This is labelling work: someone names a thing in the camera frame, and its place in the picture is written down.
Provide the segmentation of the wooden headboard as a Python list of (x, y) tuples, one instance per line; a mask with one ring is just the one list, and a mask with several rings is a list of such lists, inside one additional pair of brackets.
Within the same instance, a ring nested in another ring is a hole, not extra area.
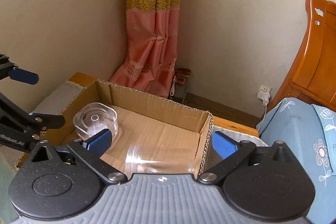
[(305, 9), (305, 36), (269, 110), (286, 97), (335, 110), (335, 3), (306, 0)]

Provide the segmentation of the clear round plastic container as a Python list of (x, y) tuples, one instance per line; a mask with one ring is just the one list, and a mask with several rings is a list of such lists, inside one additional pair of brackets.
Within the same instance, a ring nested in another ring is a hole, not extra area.
[(89, 103), (73, 118), (77, 134), (87, 140), (103, 129), (109, 129), (112, 139), (118, 136), (117, 112), (100, 102)]

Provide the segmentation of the blue floral pillow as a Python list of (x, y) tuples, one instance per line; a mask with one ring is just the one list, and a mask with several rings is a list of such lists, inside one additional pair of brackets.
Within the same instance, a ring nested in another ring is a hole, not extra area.
[(317, 165), (323, 166), (325, 175), (319, 180), (335, 176), (335, 112), (322, 106), (313, 105), (322, 126), (323, 138), (313, 145)]

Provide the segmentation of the white wall charger plug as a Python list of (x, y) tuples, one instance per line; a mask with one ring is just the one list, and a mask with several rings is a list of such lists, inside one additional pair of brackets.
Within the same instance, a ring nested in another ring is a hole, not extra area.
[(270, 93), (272, 88), (266, 85), (261, 85), (259, 92), (257, 94), (257, 98), (262, 101), (264, 106), (267, 106), (270, 99)]

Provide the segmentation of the checked table blanket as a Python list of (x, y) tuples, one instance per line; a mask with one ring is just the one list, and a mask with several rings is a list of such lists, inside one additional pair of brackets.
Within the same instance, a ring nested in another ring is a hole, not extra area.
[[(83, 87), (62, 84), (36, 109), (60, 114)], [(216, 186), (183, 173), (136, 174), (130, 182), (109, 186), (88, 211), (64, 223), (250, 223), (226, 204)]]

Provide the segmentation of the open cardboard box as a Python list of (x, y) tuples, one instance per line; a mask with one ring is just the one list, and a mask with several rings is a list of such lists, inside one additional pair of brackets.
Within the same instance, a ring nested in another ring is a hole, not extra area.
[(124, 171), (127, 151), (143, 145), (149, 156), (161, 160), (192, 161), (194, 174), (205, 169), (213, 116), (203, 110), (102, 80), (95, 80), (61, 111), (66, 123), (61, 129), (49, 129), (42, 139), (52, 145), (65, 145), (77, 137), (73, 118), (89, 103), (100, 102), (117, 112), (118, 137), (102, 159)]

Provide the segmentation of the pink curtain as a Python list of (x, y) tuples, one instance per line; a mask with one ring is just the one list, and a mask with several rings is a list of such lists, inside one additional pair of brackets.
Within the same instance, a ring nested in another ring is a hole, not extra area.
[(126, 0), (127, 52), (111, 82), (167, 98), (177, 60), (181, 0)]

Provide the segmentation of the clear plastic jar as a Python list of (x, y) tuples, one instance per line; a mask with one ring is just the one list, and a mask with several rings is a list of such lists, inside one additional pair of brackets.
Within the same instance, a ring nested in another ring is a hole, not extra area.
[(125, 158), (125, 174), (134, 173), (194, 173), (194, 153), (185, 148), (159, 148), (132, 145)]

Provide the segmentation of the blue floral bed sheet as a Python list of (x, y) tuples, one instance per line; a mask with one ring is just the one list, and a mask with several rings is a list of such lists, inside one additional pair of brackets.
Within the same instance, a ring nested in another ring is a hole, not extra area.
[(257, 127), (267, 145), (284, 141), (306, 170), (315, 187), (315, 199), (307, 218), (312, 223), (335, 223), (335, 176), (326, 180), (323, 166), (317, 165), (313, 145), (323, 138), (322, 126), (314, 110), (297, 98), (284, 98), (270, 110)]

